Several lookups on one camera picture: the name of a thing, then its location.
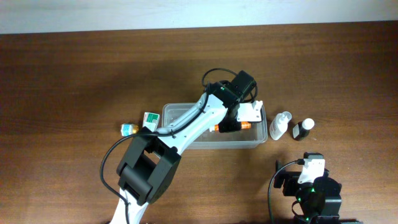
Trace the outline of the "dark bottle white cap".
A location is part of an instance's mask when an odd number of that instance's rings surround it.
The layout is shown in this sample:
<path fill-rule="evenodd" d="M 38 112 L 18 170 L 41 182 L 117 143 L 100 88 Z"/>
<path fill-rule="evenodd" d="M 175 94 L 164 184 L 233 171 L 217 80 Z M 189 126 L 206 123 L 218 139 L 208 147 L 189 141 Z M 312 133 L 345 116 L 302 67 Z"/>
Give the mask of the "dark bottle white cap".
<path fill-rule="evenodd" d="M 297 123 L 292 130 L 293 139 L 296 141 L 305 139 L 309 135 L 310 130 L 314 127 L 314 125 L 315 122 L 312 118 L 306 118 L 305 120 Z"/>

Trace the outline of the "clear plastic container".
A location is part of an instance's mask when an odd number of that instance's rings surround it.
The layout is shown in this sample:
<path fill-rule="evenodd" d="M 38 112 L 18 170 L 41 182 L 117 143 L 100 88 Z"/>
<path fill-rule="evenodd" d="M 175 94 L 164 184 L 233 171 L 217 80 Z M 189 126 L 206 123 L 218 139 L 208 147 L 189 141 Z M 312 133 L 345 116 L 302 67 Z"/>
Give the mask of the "clear plastic container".
<path fill-rule="evenodd" d="M 185 112 L 194 103 L 169 103 L 162 110 L 162 127 L 167 126 Z M 232 133 L 210 132 L 206 130 L 187 149 L 252 149 L 267 141 L 267 121 L 254 123 L 250 129 Z"/>

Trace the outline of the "white spray bottle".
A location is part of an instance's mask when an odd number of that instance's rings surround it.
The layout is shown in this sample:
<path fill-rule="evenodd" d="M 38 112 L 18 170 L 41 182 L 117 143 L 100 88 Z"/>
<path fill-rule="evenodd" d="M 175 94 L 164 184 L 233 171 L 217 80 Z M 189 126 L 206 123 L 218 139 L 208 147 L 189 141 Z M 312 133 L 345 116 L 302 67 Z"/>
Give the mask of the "white spray bottle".
<path fill-rule="evenodd" d="M 278 140 L 287 131 L 288 123 L 292 119 L 292 115 L 288 111 L 278 113 L 270 124 L 269 133 L 273 140 Z"/>

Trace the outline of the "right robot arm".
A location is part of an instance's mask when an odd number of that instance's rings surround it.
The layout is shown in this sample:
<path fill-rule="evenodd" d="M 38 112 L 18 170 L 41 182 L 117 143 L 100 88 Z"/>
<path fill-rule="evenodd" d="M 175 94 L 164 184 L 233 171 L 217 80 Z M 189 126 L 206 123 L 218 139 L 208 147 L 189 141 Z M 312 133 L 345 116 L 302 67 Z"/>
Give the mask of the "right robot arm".
<path fill-rule="evenodd" d="M 291 165 L 302 165 L 310 162 L 308 159 L 297 159 L 285 165 L 275 162 L 275 173 L 267 190 L 267 204 L 271 222 L 274 216 L 271 209 L 271 188 L 282 189 L 283 196 L 294 197 L 291 211 L 294 214 L 293 223 L 334 223 L 334 224 L 362 224 L 357 219 L 341 219 L 342 185 L 329 177 L 329 170 L 324 169 L 313 182 L 300 182 L 302 174 L 298 171 L 286 171 Z"/>

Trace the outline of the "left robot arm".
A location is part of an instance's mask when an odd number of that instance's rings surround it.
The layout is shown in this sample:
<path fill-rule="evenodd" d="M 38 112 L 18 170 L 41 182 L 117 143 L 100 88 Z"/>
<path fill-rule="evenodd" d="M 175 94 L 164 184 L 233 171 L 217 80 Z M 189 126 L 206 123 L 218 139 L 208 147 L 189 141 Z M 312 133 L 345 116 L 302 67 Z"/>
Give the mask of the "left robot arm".
<path fill-rule="evenodd" d="M 108 187 L 119 202 L 111 223 L 139 223 L 147 206 L 168 189 L 182 153 L 205 131 L 240 131 L 243 121 L 239 108 L 250 105 L 257 95 L 257 84 L 244 71 L 232 81 L 208 83 L 198 102 L 168 126 L 151 131 L 144 127 L 129 135 L 131 140 L 116 168 L 119 190 Z"/>

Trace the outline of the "small jar gold lid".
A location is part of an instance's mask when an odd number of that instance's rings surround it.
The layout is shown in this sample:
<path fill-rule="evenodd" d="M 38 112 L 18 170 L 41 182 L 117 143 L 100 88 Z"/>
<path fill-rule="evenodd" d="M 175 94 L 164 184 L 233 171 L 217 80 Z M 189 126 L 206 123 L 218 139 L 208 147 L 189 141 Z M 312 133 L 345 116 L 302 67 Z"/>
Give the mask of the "small jar gold lid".
<path fill-rule="evenodd" d="M 121 125 L 121 136 L 126 137 L 136 134 L 139 131 L 139 126 L 133 123 L 123 123 Z"/>

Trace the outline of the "white green Panadol box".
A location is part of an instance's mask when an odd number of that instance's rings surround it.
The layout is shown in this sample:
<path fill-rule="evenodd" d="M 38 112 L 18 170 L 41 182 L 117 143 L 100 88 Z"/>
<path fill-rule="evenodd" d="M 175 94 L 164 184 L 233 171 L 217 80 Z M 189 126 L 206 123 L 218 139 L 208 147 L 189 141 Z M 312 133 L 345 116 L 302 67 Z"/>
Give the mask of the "white green Panadol box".
<path fill-rule="evenodd" d="M 150 131 L 154 132 L 159 124 L 160 115 L 151 112 L 145 112 L 142 122 L 142 127 L 147 128 Z"/>

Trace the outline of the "orange Redoxon tube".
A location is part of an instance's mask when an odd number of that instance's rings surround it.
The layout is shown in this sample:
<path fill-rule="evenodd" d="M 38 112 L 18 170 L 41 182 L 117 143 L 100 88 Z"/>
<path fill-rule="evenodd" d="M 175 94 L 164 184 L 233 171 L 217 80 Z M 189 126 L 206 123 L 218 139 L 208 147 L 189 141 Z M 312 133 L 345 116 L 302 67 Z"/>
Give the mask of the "orange Redoxon tube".
<path fill-rule="evenodd" d="M 220 132 L 220 133 L 228 133 L 228 132 L 235 132 L 235 131 L 240 131 L 242 129 L 251 129 L 251 123 L 243 121 L 243 122 L 237 122 L 232 124 L 231 126 L 222 126 L 220 130 L 219 124 L 216 124 L 214 126 L 211 126 L 209 128 L 209 132 Z"/>

